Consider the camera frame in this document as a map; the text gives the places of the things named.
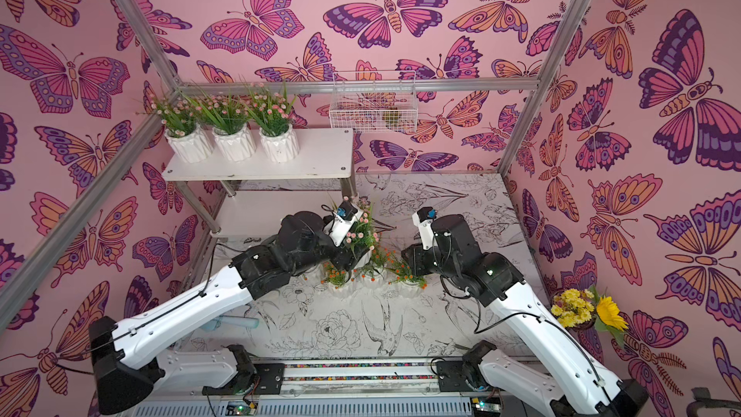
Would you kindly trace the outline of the pink flower pot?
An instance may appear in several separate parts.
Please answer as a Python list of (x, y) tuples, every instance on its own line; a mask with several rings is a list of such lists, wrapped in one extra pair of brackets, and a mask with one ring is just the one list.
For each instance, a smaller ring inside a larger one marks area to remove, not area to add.
[(183, 94), (173, 98), (144, 96), (146, 114), (156, 115), (163, 129), (164, 137), (181, 161), (189, 164), (207, 160), (214, 146), (204, 131), (196, 105)]
[[(352, 226), (350, 233), (347, 235), (345, 241), (352, 243), (359, 243), (363, 241), (364, 243), (368, 243), (370, 245), (370, 252), (372, 251), (372, 249), (380, 247), (381, 233), (390, 230), (390, 227), (380, 223), (377, 219), (374, 218), (374, 216), (372, 215), (371, 202), (366, 197), (355, 197), (354, 199), (347, 198), (343, 201), (351, 202), (362, 212), (360, 220)], [(325, 212), (328, 212), (328, 215), (324, 216), (323, 218), (324, 233), (325, 226), (331, 221), (333, 212), (337, 210), (338, 206), (341, 205), (341, 203), (333, 204), (332, 206), (323, 205), (321, 207)]]
[(294, 160), (299, 154), (291, 119), (296, 98), (289, 98), (286, 85), (280, 90), (271, 90), (262, 84), (249, 84), (246, 89), (246, 111), (259, 128), (267, 157), (274, 163)]
[(225, 160), (242, 162), (254, 156), (257, 147), (243, 98), (202, 94), (193, 98), (191, 104), (199, 121), (210, 127), (216, 148)]

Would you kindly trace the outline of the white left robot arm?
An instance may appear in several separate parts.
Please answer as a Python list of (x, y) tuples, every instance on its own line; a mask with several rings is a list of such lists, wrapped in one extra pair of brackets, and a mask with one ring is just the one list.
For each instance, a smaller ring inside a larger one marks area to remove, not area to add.
[(156, 389), (181, 382), (225, 393), (245, 388), (254, 367), (243, 347), (175, 359), (172, 345), (219, 316), (271, 293), (291, 278), (331, 262), (347, 270), (343, 246), (366, 214), (344, 202), (330, 216), (287, 215), (279, 233), (252, 246), (206, 280), (170, 301), (124, 320), (104, 316), (89, 327), (90, 353), (105, 416), (133, 409)]

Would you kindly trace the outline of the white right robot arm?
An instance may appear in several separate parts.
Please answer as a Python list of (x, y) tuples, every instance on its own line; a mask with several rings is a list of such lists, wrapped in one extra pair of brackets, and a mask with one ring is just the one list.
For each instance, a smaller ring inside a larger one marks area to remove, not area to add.
[(505, 390), (544, 416), (636, 416), (648, 402), (637, 380), (623, 380), (600, 364), (540, 301), (505, 256), (484, 252), (460, 214), (414, 212), (421, 241), (401, 253), (416, 276), (437, 274), (511, 328), (544, 366), (540, 373), (481, 341), (462, 370), (474, 387)]

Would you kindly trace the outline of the white two-tier rack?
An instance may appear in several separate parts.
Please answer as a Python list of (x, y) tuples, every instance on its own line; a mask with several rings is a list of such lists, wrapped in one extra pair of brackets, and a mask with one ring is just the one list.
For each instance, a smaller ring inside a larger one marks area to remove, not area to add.
[[(319, 214), (323, 205), (339, 203), (343, 195), (356, 193), (350, 129), (299, 129), (297, 138), (299, 154), (290, 162), (274, 163), (262, 149), (241, 162), (229, 161), (220, 152), (197, 163), (175, 156), (162, 177), (183, 193), (214, 237), (268, 237), (277, 232), (285, 216), (301, 210)], [(244, 181), (309, 180), (336, 180), (341, 189), (239, 189)], [(227, 193), (214, 212), (209, 212), (189, 187), (203, 181), (220, 181)]]

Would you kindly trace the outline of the orange flower pot far right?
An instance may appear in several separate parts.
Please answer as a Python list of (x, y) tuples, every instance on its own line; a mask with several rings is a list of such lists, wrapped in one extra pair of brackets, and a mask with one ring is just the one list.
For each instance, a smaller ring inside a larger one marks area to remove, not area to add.
[(388, 284), (393, 286), (401, 297), (413, 298), (422, 295), (428, 287), (428, 282), (424, 276), (413, 274), (410, 266), (392, 254), (386, 264), (388, 273)]

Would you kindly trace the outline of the light blue tube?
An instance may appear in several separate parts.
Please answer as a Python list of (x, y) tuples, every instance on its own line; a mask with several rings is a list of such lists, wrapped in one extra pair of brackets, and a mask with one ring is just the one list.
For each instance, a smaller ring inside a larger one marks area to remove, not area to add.
[(217, 318), (222, 324), (239, 326), (245, 329), (256, 329), (260, 325), (260, 320), (256, 318), (244, 318), (239, 316), (220, 316)]

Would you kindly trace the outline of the yellow sunflower bouquet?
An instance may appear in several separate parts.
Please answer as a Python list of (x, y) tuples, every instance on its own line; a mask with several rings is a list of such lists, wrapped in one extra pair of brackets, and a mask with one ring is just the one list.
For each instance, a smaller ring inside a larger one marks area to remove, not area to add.
[(594, 286), (568, 289), (555, 295), (550, 312), (566, 329), (594, 327), (609, 333), (620, 347), (624, 346), (628, 323), (617, 303), (609, 295), (600, 295)]

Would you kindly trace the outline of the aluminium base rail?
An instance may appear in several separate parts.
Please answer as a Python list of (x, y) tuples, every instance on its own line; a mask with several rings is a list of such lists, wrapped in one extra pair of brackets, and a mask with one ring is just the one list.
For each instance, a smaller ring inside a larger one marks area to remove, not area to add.
[(175, 359), (154, 392), (98, 400), (103, 416), (597, 416), (557, 380), (501, 351), (477, 357), (264, 361), (246, 378), (200, 386), (205, 366)]

